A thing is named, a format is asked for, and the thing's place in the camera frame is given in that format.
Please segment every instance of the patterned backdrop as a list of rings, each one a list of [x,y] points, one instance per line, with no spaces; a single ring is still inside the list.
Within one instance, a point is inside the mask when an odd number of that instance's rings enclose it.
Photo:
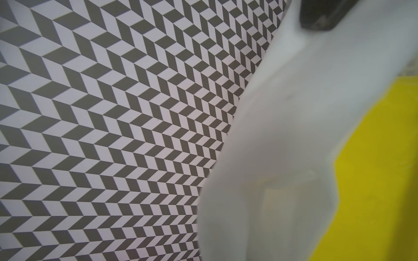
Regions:
[[[1,0],[0,260],[200,260],[282,0]]]

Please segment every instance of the white plastic object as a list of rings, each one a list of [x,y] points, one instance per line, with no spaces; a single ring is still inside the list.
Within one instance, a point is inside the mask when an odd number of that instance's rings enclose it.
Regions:
[[[201,191],[204,261],[304,261],[338,205],[333,161],[418,49],[417,0],[360,0],[329,32],[285,18]]]

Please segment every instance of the blurry white object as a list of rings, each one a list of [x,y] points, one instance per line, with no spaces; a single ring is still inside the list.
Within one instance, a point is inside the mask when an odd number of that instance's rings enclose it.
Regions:
[[[360,0],[329,32],[293,0],[199,203],[204,261],[304,261],[338,205],[333,161],[418,49],[417,0]]]

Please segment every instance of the yellow surface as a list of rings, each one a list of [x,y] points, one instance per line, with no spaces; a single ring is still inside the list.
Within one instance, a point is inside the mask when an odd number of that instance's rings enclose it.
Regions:
[[[418,77],[399,77],[335,162],[340,206],[311,261],[418,261]]]

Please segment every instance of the black and white chevron pattern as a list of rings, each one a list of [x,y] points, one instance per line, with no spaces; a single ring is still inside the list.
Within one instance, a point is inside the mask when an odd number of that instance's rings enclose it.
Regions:
[[[283,0],[1,0],[0,260],[200,260]]]

